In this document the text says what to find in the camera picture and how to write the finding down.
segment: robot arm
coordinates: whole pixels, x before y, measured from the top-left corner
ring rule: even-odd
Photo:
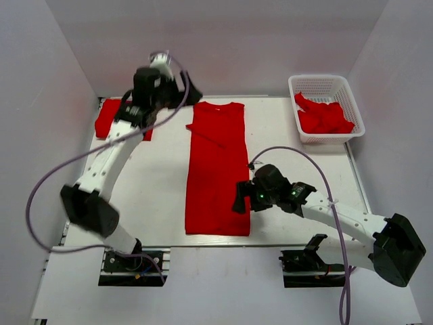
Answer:
[[[277,205],[284,212],[336,228],[331,205],[338,212],[342,231],[355,239],[346,241],[349,263],[374,270],[396,286],[406,286],[426,254],[421,240],[406,217],[392,218],[363,213],[344,204],[329,202],[313,186],[290,183],[273,165],[258,169],[252,181],[237,184],[233,211],[244,213],[244,198],[250,208],[262,211]],[[342,264],[340,241],[318,234],[307,244],[304,256],[317,263]]]
[[[159,53],[151,58],[150,66],[137,69],[134,88],[123,96],[106,143],[153,125],[161,109],[176,108],[181,103],[185,92],[179,91],[169,64],[169,56]],[[196,104],[202,94],[187,72],[181,71],[181,78],[184,84],[186,79],[189,82],[185,105]],[[93,232],[104,244],[125,254],[141,252],[141,243],[119,224],[119,213],[109,201],[120,172],[142,139],[143,134],[139,133],[99,152],[76,183],[65,185],[60,192],[71,223]]]

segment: white table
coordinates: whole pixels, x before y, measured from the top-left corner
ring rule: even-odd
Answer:
[[[302,149],[290,99],[277,97],[209,97],[213,104],[245,104],[248,157],[270,146]],[[161,112],[158,120],[170,112]],[[150,142],[142,142],[125,165],[110,201],[120,211],[120,222],[144,246],[289,246],[306,244],[312,236],[325,233],[337,238],[334,229],[316,221],[283,213],[278,208],[251,215],[248,237],[185,235],[185,192],[189,165],[192,122],[191,107],[182,109],[165,126],[154,130]],[[101,144],[93,139],[91,147]],[[334,198],[365,210],[349,157],[343,145],[332,153],[311,155],[324,170]],[[86,168],[94,156],[87,159]],[[274,164],[290,181],[303,181],[325,193],[325,186],[314,166],[301,155],[288,150],[274,150],[259,158]],[[96,244],[92,234],[71,225],[66,246]]]
[[[207,100],[246,105],[250,158],[269,146],[301,148],[288,99]],[[114,188],[111,203],[120,209],[123,226],[143,245],[297,246],[317,233],[336,237],[332,228],[278,208],[253,213],[249,237],[186,236],[185,187],[191,135],[185,125],[191,120],[192,109],[185,108],[168,125],[155,130],[152,141],[134,151]],[[334,196],[364,210],[344,146],[334,150],[337,153],[311,156],[323,168]],[[293,152],[276,150],[260,161],[276,165],[290,181],[304,181],[325,191],[314,167]],[[73,225],[66,237],[66,246],[97,242]],[[47,318],[48,325],[339,324],[341,288],[284,288],[279,247],[172,248],[168,280],[162,288],[99,287],[103,253],[103,249],[93,249],[51,255],[32,317]],[[408,287],[397,288],[365,269],[358,270],[351,282],[351,325],[420,321]]]

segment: red clothes in basket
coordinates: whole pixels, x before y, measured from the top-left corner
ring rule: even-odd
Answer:
[[[248,236],[250,212],[234,213],[236,183],[249,179],[244,105],[194,106],[185,204],[187,234]]]
[[[295,95],[300,126],[305,133],[351,133],[355,124],[344,118],[339,103],[316,103],[307,100],[302,93]]]

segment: white wall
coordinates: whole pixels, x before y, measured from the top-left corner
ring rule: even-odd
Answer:
[[[300,72],[347,76],[387,0],[47,0],[97,95],[122,95],[170,49],[206,94],[287,94]]]
[[[0,324],[21,325],[37,292],[46,254],[28,235],[27,196],[55,164],[82,152],[97,98],[43,0],[0,4]],[[58,173],[32,210],[47,244],[60,239],[59,191],[80,167]]]
[[[375,213],[406,215],[427,255],[410,287],[433,324],[433,2],[390,0],[349,75],[366,132],[352,143]]]

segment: purple cable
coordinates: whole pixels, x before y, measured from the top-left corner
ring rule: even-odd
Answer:
[[[168,54],[167,52],[164,51],[156,51],[150,54],[150,56],[155,56],[156,54],[167,54],[167,56],[169,57],[170,60],[172,60],[179,68],[180,71],[184,71],[182,65],[179,63],[179,61],[177,61],[174,57],[172,57],[170,54]],[[119,137],[111,142],[108,142],[106,144],[103,144],[102,146],[98,146],[88,152],[85,152],[84,154],[80,154],[74,158],[71,158],[65,162],[63,162],[62,164],[54,167],[52,170],[50,170],[48,173],[46,173],[35,185],[35,187],[32,189],[32,192],[30,193],[30,195],[28,196],[28,200],[27,200],[27,204],[26,204],[26,226],[27,226],[27,230],[30,233],[32,239],[38,244],[39,247],[41,247],[42,249],[44,249],[45,251],[47,251],[48,253],[57,253],[57,254],[68,254],[68,253],[76,253],[76,252],[81,252],[81,251],[85,251],[87,249],[90,248],[112,248],[110,246],[107,245],[103,245],[103,244],[96,244],[96,245],[89,245],[89,246],[84,246],[84,247],[80,247],[80,248],[74,248],[74,249],[68,249],[68,250],[61,250],[61,249],[54,249],[52,247],[48,247],[47,245],[45,245],[40,239],[39,237],[36,235],[35,230],[32,227],[32,223],[30,222],[30,208],[32,206],[32,202],[33,199],[35,198],[36,192],[38,191],[38,189],[41,187],[41,185],[43,184],[44,181],[46,181],[48,179],[48,177],[50,177],[51,175],[53,175],[56,171],[59,171],[60,169],[62,169],[63,167],[72,164],[90,154],[93,154],[95,152],[98,152],[100,150],[105,150],[111,146],[113,146],[114,144],[117,144],[119,142],[122,142],[124,140],[130,139],[132,137],[135,137],[136,135],[139,135],[140,133],[144,133],[146,131],[149,131],[151,129],[154,129],[156,127],[160,127],[161,125],[164,125],[165,123],[169,122],[169,120],[171,120],[174,115],[176,115],[180,109],[182,108],[183,105],[185,105],[185,102],[187,101],[187,96],[189,93],[189,80],[188,78],[185,78],[185,95],[183,96],[181,103],[179,104],[179,106],[176,107],[175,111],[169,115],[165,120],[156,123],[155,125],[150,125],[149,127],[144,127],[140,130],[131,132],[130,134],[126,134],[122,137]],[[160,274],[162,283],[164,283],[164,276],[162,275],[161,269],[159,268],[158,264],[155,263],[155,261],[147,254],[145,253],[140,253],[140,254],[124,254],[124,253],[119,253],[116,252],[116,254],[123,256],[123,257],[144,257],[146,259],[149,259],[155,266],[156,270],[158,271],[158,273]]]
[[[329,182],[326,179],[325,173],[321,170],[319,165],[312,158],[310,158],[310,156],[307,155],[305,152],[302,152],[298,149],[295,149],[292,147],[287,147],[287,146],[273,146],[273,147],[269,147],[269,148],[266,148],[266,149],[260,151],[251,160],[250,164],[254,163],[254,161],[256,161],[256,159],[259,156],[261,156],[262,154],[264,154],[265,152],[267,152],[269,150],[274,150],[274,149],[286,149],[286,150],[295,151],[295,152],[303,155],[305,158],[307,158],[310,161],[310,163],[312,163],[314,165],[314,167],[316,167],[316,169],[319,171],[320,176],[322,176],[323,182],[325,183],[326,192],[328,195],[328,200],[330,202],[334,201],[334,199],[332,198],[331,187],[329,186]],[[342,325],[348,325],[350,322],[350,273],[354,269],[352,269],[352,267],[350,267],[349,263],[348,263],[346,245],[344,243],[343,231],[342,231],[342,228],[340,225],[340,220],[338,219],[336,206],[334,204],[332,204],[331,209],[332,209],[332,213],[334,214],[334,219],[336,221],[336,228],[337,228],[337,232],[338,232],[338,237],[340,238],[341,251],[343,254],[344,276],[346,278],[346,283],[344,284],[343,290],[341,292],[341,297],[340,297],[340,306],[339,306],[340,323]],[[343,320],[344,297],[346,297],[346,319],[345,320]]]

